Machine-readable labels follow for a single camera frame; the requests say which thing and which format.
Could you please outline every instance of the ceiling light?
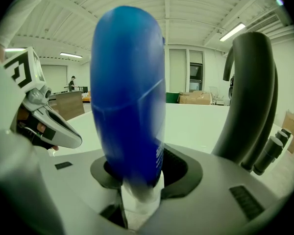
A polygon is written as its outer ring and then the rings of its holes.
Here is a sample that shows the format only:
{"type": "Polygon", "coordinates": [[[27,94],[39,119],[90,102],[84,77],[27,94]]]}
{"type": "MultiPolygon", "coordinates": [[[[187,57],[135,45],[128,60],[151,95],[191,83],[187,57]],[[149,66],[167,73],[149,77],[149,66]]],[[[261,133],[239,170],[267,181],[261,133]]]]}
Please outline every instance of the ceiling light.
{"type": "Polygon", "coordinates": [[[234,29],[226,33],[223,37],[220,38],[221,42],[224,42],[228,38],[232,37],[234,34],[238,33],[241,29],[244,29],[246,26],[243,23],[240,23],[238,26],[236,26],[234,29]]]}
{"type": "Polygon", "coordinates": [[[8,48],[5,49],[5,52],[13,52],[13,51],[23,51],[25,48],[8,48]]]}
{"type": "Polygon", "coordinates": [[[276,0],[276,3],[280,6],[282,6],[284,4],[283,0],[276,0]]]}
{"type": "Polygon", "coordinates": [[[61,52],[60,55],[62,55],[62,56],[69,56],[69,57],[82,58],[82,56],[74,55],[74,54],[69,54],[69,53],[64,53],[64,52],[61,52]]]}

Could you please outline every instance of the wooden desk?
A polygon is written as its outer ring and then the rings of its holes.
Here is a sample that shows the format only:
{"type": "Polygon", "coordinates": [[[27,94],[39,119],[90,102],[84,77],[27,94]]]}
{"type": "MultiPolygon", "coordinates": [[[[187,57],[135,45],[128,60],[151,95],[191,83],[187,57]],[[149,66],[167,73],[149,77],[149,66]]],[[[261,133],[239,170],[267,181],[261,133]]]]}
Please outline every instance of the wooden desk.
{"type": "Polygon", "coordinates": [[[81,91],[59,93],[50,98],[49,106],[65,120],[70,120],[85,113],[81,91]]]}

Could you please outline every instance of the blue bottle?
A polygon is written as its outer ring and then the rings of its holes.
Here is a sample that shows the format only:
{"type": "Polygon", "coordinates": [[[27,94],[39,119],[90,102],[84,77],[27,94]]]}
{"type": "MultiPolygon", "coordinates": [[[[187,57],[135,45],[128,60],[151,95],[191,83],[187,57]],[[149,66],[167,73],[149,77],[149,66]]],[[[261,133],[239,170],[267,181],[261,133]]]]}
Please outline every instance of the blue bottle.
{"type": "Polygon", "coordinates": [[[102,149],[114,173],[155,186],[162,167],[166,107],[164,41],[146,11],[121,6],[98,22],[91,95],[102,149]]]}

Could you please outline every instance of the white ceiling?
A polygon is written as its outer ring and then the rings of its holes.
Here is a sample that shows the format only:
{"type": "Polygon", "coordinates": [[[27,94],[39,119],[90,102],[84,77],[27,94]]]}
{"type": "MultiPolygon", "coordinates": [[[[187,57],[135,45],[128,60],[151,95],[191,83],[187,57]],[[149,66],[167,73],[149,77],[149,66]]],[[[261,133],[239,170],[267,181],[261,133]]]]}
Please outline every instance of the white ceiling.
{"type": "MultiPolygon", "coordinates": [[[[60,52],[76,53],[87,62],[92,36],[100,17],[108,10],[131,5],[149,12],[161,27],[168,44],[193,45],[227,52],[233,38],[219,39],[239,22],[251,25],[274,14],[275,0],[42,0],[11,42],[13,47],[33,46],[41,58],[60,58],[60,52]]],[[[294,34],[280,20],[261,29],[271,38],[294,34]]]]}

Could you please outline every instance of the air vent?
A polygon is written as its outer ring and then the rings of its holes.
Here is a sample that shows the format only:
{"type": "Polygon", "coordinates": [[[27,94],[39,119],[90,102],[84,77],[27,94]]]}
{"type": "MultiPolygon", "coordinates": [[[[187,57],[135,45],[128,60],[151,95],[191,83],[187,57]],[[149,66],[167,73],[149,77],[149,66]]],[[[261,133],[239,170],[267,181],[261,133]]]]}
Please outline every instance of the air vent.
{"type": "Polygon", "coordinates": [[[253,22],[251,25],[247,27],[248,32],[259,31],[260,29],[273,24],[279,21],[277,15],[275,13],[270,13],[270,15],[266,15],[265,18],[261,18],[256,22],[253,22]]]}

